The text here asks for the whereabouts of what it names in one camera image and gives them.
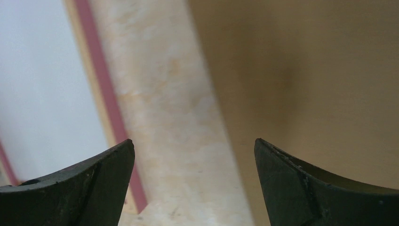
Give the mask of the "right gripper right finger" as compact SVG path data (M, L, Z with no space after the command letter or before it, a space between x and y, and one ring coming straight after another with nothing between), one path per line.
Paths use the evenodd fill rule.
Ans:
M258 138L256 168L273 226L396 226L399 192L328 172Z

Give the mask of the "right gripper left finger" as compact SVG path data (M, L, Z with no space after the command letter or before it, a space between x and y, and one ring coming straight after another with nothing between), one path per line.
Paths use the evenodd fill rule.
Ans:
M127 139L70 167L0 189L3 226L116 226L134 167Z

